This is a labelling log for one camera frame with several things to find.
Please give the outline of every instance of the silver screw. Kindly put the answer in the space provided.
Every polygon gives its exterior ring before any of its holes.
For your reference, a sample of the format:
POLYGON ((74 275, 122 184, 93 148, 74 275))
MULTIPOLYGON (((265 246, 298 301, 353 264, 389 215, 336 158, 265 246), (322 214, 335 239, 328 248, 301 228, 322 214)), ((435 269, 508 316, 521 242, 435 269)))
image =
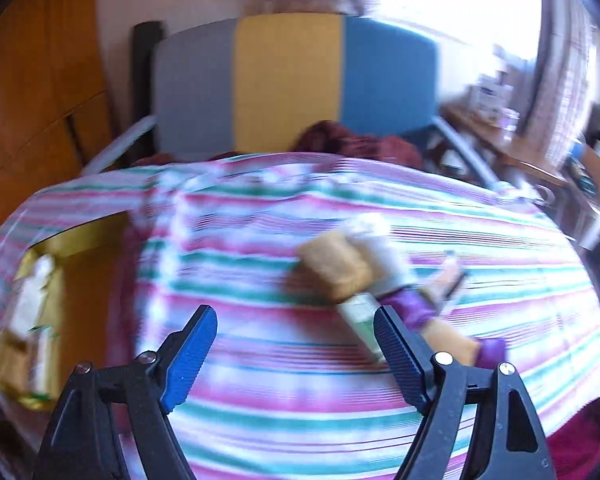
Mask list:
POLYGON ((500 370, 500 373, 504 375, 511 375, 516 371, 511 363, 501 363, 498 369, 500 370))
POLYGON ((441 365, 449 365, 454 361, 453 356, 449 352, 438 352, 434 357, 441 365))
POLYGON ((153 350, 145 350, 138 357, 137 361, 140 361, 143 365, 150 365, 157 359, 157 355, 153 350))
POLYGON ((86 374, 91 370, 91 363, 79 363, 75 365, 74 372, 78 374, 86 374))

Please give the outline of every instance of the chair backrest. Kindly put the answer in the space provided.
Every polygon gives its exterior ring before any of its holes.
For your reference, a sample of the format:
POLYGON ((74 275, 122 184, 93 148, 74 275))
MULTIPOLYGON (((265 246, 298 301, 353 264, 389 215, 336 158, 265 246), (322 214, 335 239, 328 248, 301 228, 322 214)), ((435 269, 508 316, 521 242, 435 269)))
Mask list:
POLYGON ((264 14, 161 41, 154 113, 162 152, 185 160, 282 152, 316 121, 401 134, 436 113, 436 43, 337 14, 264 14))

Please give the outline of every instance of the purple object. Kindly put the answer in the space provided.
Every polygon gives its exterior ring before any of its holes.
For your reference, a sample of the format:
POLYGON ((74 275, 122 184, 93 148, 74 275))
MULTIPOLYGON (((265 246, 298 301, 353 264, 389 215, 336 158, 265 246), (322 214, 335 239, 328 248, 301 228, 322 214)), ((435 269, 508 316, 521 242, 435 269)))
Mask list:
MULTIPOLYGON (((436 317, 433 305, 412 288, 402 288, 383 298, 378 298, 382 305, 392 306, 405 327, 420 332, 423 327, 436 317)), ((480 350, 474 366, 495 370, 498 364, 506 361, 507 341, 502 338, 474 338, 480 343, 480 350)))

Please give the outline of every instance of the metal armrest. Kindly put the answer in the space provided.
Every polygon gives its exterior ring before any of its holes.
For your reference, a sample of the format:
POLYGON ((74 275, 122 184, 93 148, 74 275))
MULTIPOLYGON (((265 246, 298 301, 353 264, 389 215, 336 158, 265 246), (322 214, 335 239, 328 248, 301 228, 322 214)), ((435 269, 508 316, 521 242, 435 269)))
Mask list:
POLYGON ((116 160, 118 160, 131 145, 136 142, 145 133, 151 130, 156 123, 154 115, 143 117, 136 124, 131 126, 125 133, 115 139, 109 146, 94 156, 91 161, 82 168, 80 176, 93 175, 101 173, 116 160))
POLYGON ((439 131, 445 140, 451 144, 453 150, 460 155, 469 168, 478 177, 478 180, 486 189, 495 189, 500 179, 496 176, 487 163, 471 148, 442 117, 433 119, 433 126, 439 131))

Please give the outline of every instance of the bright window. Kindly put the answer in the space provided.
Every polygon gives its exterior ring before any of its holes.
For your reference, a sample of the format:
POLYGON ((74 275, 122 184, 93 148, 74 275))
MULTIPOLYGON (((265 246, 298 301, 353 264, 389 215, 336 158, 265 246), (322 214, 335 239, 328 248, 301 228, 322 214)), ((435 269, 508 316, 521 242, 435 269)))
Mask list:
POLYGON ((538 52, 541 0, 382 0, 377 17, 523 59, 538 52))

